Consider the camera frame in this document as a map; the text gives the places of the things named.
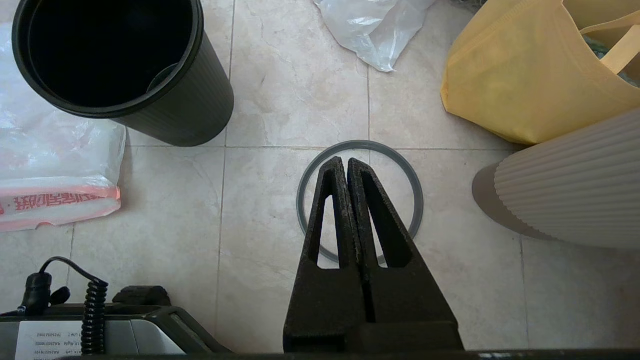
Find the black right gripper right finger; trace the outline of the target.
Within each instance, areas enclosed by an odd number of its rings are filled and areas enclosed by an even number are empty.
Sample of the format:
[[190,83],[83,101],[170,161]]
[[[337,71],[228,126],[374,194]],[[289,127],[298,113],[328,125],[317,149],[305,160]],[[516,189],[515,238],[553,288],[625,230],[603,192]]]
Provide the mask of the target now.
[[365,322],[354,352],[462,351],[458,321],[375,171],[349,161]]

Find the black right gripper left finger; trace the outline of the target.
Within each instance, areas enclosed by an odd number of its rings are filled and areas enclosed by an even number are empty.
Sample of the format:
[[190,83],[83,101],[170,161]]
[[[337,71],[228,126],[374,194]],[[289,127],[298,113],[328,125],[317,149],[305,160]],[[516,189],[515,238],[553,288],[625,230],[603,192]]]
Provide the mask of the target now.
[[[283,328],[286,352],[365,352],[367,306],[354,207],[340,157],[318,171],[310,219]],[[337,269],[318,265],[327,198],[333,200]]]

